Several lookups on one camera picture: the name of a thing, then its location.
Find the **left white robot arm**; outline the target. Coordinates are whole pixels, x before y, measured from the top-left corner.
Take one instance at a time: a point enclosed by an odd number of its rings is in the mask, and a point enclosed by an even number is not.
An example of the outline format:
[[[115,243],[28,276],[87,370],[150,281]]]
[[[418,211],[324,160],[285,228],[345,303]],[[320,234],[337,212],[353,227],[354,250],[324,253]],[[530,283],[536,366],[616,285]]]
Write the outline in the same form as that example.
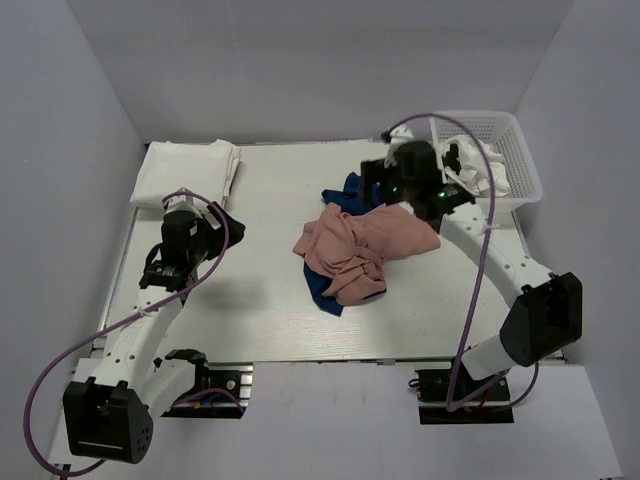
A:
[[[80,457],[139,463],[154,423],[211,387],[204,353],[175,348],[158,353],[171,323],[200,281],[198,269],[242,241],[245,226],[218,204],[199,211],[187,195],[165,204],[161,240],[149,251],[134,302],[135,320],[115,331],[115,341],[84,381],[63,395],[69,450]]]

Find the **pink t shirt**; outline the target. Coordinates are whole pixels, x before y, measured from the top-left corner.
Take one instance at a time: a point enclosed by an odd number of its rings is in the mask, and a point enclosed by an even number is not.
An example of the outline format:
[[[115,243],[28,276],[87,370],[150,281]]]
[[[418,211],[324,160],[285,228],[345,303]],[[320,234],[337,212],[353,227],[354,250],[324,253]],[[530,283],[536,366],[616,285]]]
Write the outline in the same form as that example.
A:
[[[312,272],[329,280],[323,297],[352,306],[386,290],[386,262],[439,247],[434,229],[399,205],[354,216],[330,203],[317,220],[304,225],[293,252]]]

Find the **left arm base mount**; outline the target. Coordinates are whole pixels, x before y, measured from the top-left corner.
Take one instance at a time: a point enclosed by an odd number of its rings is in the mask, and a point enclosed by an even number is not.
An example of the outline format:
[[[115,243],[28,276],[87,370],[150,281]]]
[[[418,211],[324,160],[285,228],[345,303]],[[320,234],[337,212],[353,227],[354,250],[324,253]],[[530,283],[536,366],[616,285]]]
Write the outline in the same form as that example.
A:
[[[163,417],[240,419],[249,404],[253,370],[251,364],[205,363],[197,367],[193,386]]]

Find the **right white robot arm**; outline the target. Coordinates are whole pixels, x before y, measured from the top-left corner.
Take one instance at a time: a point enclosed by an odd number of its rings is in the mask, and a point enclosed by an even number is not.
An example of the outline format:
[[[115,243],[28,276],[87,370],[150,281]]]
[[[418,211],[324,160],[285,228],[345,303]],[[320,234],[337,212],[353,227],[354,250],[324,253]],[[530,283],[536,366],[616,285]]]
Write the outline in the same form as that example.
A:
[[[494,153],[470,130],[430,143],[398,125],[382,139],[389,146],[385,158],[361,164],[361,198],[370,200],[379,188],[385,200],[409,203],[418,218],[477,265],[479,280],[490,280],[509,308],[496,335],[457,356],[453,390],[475,398],[488,378],[577,342],[583,333],[581,281],[538,263],[492,222]]]

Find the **white black printed t shirt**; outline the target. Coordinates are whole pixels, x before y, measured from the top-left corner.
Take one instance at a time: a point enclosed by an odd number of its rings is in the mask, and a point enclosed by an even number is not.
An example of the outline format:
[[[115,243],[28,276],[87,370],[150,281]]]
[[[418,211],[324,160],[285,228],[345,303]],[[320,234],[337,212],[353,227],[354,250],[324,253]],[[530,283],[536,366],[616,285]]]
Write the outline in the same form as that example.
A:
[[[489,175],[492,175],[497,198],[511,192],[504,156],[492,145],[475,142],[467,135],[456,135],[438,144],[443,172],[448,183],[463,186],[475,197],[490,197]]]

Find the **blue t shirt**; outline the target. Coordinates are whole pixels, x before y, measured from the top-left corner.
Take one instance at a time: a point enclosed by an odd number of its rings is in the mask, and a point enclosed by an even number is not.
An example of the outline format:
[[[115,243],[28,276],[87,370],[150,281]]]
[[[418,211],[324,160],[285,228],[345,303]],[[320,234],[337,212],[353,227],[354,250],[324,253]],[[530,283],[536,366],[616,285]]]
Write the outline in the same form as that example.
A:
[[[361,177],[355,172],[350,173],[344,182],[343,188],[339,190],[325,189],[321,193],[323,202],[328,205],[335,203],[339,205],[343,212],[352,216],[359,216],[368,213],[374,208],[383,204],[379,186],[375,184],[372,189],[372,199],[370,203],[365,203],[359,196]],[[343,306],[335,297],[325,297],[323,293],[329,288],[331,280],[314,271],[307,264],[304,264],[303,273],[314,304],[323,312],[340,317]]]

